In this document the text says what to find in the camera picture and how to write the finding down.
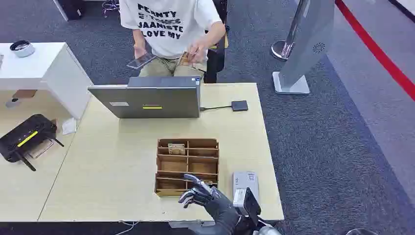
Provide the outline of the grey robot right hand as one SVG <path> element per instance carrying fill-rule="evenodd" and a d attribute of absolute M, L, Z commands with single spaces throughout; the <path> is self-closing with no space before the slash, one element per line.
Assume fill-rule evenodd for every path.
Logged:
<path fill-rule="evenodd" d="M 193 235 L 231 235 L 239 221 L 239 214 L 232 202 L 220 190 L 207 185 L 204 181 L 192 174 L 184 174 L 184 179 L 193 183 L 193 187 L 184 192 L 178 202 L 187 208 L 190 204 L 204 207 L 213 218 L 214 225 L 202 226 L 191 224 L 188 229 Z"/>

